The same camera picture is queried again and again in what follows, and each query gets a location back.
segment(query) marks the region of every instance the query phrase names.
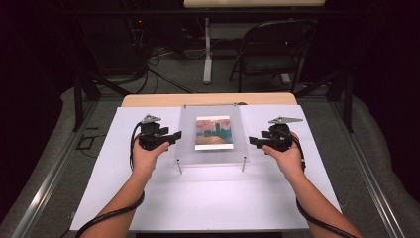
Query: table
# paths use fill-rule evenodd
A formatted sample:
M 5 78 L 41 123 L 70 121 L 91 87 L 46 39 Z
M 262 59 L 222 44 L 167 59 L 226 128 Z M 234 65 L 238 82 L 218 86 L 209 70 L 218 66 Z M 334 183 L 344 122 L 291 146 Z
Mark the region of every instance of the table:
M 211 93 L 129 95 L 118 108 L 97 159 L 86 192 L 70 230 L 78 230 L 93 218 L 129 177 L 132 126 L 145 114 L 160 116 L 169 133 L 177 131 L 180 110 L 185 105 L 239 106 L 245 135 L 259 136 L 274 116 L 304 118 L 291 93 Z M 306 155 L 307 176 L 333 205 L 340 209 L 325 172 L 309 126 L 304 119 L 290 124 L 301 140 Z M 133 232 L 267 232 L 307 229 L 298 213 L 290 185 L 270 156 L 248 146 L 250 161 L 226 166 L 185 167 L 181 174 L 174 162 L 176 144 L 163 153 L 137 209 Z
M 184 0 L 185 8 L 322 7 L 324 4 L 325 0 Z M 210 39 L 218 38 L 219 36 L 224 39 L 240 39 L 252 26 L 241 23 L 229 25 L 217 24 L 215 28 L 218 30 L 212 31 L 209 18 L 205 19 L 206 59 L 204 63 L 204 84 L 211 83 L 212 53 Z

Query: black controller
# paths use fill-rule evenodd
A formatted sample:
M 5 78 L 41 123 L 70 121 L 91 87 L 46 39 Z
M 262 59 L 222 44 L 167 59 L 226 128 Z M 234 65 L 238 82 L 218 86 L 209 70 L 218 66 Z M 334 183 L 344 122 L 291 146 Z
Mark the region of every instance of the black controller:
M 176 143 L 176 140 L 180 139 L 182 132 L 178 131 L 173 133 L 173 135 L 166 135 L 169 133 L 168 127 L 160 127 L 159 123 L 156 123 L 157 120 L 160 120 L 157 117 L 148 115 L 140 123 L 140 140 L 139 143 L 143 149 L 151 151 L 154 148 L 160 146 L 164 142 L 169 142 L 171 145 Z
M 268 145 L 281 152 L 287 151 L 293 144 L 293 139 L 286 123 L 298 121 L 302 121 L 302 119 L 275 118 L 269 121 L 269 123 L 273 123 L 274 125 L 270 126 L 268 131 L 262 131 L 263 139 L 250 137 L 250 144 L 256 145 L 258 149 L 261 149 L 263 145 Z

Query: white tabletop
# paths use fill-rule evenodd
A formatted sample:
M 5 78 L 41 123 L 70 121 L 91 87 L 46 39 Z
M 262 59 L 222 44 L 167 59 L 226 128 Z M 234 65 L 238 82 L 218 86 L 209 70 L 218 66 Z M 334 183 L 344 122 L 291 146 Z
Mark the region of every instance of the white tabletop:
M 305 115 L 298 105 L 240 106 L 245 136 L 261 136 L 268 120 L 302 118 L 290 123 L 305 154 L 306 174 L 340 209 Z M 180 107 L 120 107 L 93 169 L 70 230 L 92 219 L 129 177 L 129 145 L 135 125 L 146 114 L 161 117 L 160 125 L 177 131 Z M 306 229 L 290 185 L 274 159 L 248 145 L 250 162 L 242 165 L 185 167 L 175 163 L 176 144 L 157 160 L 147 184 L 145 202 L 137 209 L 130 230 L 137 232 L 248 232 Z

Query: painting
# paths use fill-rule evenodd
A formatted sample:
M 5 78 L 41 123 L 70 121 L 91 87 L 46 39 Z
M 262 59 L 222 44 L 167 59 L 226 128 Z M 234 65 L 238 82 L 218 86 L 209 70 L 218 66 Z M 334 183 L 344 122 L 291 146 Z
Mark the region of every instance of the painting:
M 197 117 L 195 150 L 225 149 L 234 149 L 230 117 Z

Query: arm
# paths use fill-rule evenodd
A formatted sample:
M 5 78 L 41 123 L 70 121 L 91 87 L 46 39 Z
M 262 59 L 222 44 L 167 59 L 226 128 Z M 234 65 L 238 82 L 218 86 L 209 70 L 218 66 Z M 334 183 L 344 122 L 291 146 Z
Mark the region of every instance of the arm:
M 99 212 L 99 215 L 115 211 L 136 203 L 141 197 L 146 183 L 152 176 L 158 156 L 167 150 L 165 142 L 152 151 L 144 150 L 137 138 L 133 148 L 133 172 L 117 194 Z M 136 210 L 132 210 L 97 223 L 87 229 L 81 237 L 126 237 Z
M 344 230 L 356 237 L 363 237 L 358 229 L 340 213 L 306 177 L 301 169 L 301 155 L 297 145 L 293 143 L 285 152 L 277 151 L 270 146 L 262 149 L 275 158 L 280 170 L 290 182 L 297 200 L 302 208 L 312 217 Z M 317 237 L 341 237 L 329 230 L 308 222 L 312 235 Z

